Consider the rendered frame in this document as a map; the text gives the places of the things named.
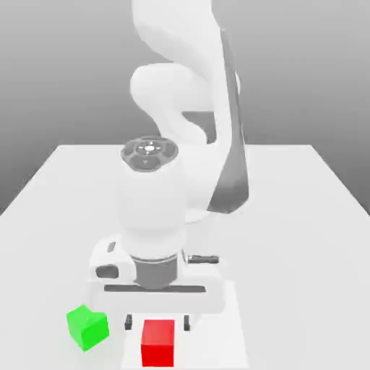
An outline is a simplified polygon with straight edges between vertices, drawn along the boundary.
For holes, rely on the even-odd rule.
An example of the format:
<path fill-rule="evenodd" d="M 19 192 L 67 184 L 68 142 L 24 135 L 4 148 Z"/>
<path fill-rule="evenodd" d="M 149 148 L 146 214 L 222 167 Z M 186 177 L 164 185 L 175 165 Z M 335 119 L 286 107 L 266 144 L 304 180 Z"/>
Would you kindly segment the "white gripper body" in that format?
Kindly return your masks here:
<path fill-rule="evenodd" d="M 225 306 L 218 270 L 90 270 L 87 287 L 100 307 L 126 313 L 215 314 Z"/>

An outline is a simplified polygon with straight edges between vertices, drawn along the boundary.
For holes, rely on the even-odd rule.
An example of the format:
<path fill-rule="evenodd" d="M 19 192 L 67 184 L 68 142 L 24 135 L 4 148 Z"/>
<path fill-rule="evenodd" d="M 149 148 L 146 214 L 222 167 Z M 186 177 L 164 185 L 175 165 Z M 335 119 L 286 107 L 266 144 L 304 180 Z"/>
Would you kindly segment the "small red cube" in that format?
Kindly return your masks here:
<path fill-rule="evenodd" d="M 173 367 L 175 321 L 146 319 L 141 337 L 143 367 Z"/>

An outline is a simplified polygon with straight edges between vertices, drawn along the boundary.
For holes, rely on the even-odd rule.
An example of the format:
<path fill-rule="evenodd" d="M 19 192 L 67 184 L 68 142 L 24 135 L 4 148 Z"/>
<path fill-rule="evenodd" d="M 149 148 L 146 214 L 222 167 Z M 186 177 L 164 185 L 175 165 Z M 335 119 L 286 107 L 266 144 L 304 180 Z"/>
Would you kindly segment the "small green cube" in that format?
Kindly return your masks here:
<path fill-rule="evenodd" d="M 84 304 L 67 313 L 66 321 L 70 336 L 84 352 L 110 335 L 106 313 L 92 311 Z"/>

